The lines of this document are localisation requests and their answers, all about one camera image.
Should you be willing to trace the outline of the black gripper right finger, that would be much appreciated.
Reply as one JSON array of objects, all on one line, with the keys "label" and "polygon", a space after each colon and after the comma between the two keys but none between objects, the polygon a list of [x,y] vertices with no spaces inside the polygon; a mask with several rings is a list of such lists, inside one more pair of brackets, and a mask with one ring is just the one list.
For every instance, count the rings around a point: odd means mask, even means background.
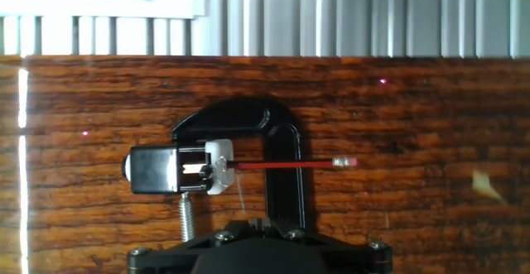
[{"label": "black gripper right finger", "polygon": [[264,219],[264,237],[310,250],[319,256],[329,273],[393,273],[393,248],[380,238],[368,237],[366,243],[353,245],[307,231],[284,219]]}]

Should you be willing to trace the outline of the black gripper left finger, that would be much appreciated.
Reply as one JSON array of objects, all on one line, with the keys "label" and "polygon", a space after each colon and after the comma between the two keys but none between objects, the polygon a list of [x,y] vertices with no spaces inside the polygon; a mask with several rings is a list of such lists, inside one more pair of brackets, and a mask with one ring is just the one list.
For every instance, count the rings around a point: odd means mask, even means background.
[{"label": "black gripper left finger", "polygon": [[126,273],[191,273],[202,253],[222,245],[258,237],[263,232],[263,228],[263,219],[236,220],[229,222],[220,230],[172,248],[134,248],[127,254]]}]

